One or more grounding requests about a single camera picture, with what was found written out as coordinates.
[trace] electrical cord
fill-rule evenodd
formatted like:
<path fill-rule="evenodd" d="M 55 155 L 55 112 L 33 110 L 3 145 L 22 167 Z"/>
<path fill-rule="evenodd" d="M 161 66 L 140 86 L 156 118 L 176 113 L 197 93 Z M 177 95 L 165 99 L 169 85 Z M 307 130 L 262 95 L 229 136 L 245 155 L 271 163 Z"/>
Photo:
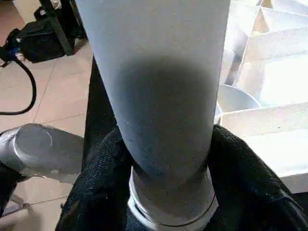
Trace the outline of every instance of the electrical cord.
<path fill-rule="evenodd" d="M 24 114 L 33 108 L 36 98 L 37 98 L 37 87 L 36 87 L 35 79 L 32 73 L 30 72 L 30 70 L 21 61 L 19 61 L 14 55 L 8 53 L 3 47 L 0 47 L 0 58 L 6 62 L 14 61 L 15 63 L 17 63 L 28 74 L 29 79 L 31 81 L 31 85 L 32 85 L 32 99 L 27 108 L 17 111 L 17 112 L 0 112 L 0 116 L 1 115 L 2 116 L 6 116 L 6 115 L 16 116 L 16 115 Z"/>

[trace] tiled floor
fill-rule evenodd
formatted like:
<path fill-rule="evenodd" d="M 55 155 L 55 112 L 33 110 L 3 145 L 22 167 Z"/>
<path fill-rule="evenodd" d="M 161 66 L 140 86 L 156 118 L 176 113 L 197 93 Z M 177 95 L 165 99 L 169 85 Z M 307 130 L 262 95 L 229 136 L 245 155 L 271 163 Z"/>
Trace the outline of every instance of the tiled floor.
<path fill-rule="evenodd" d="M 84 134 L 92 50 L 87 42 L 73 56 L 38 64 L 25 62 L 37 81 L 34 108 L 19 116 L 0 116 L 0 132 L 26 123 L 42 123 L 79 136 Z M 0 69 L 0 110 L 23 109 L 31 99 L 27 75 L 16 64 Z M 52 231 L 72 185 L 31 178 L 15 194 L 32 206 L 0 219 L 0 231 Z"/>

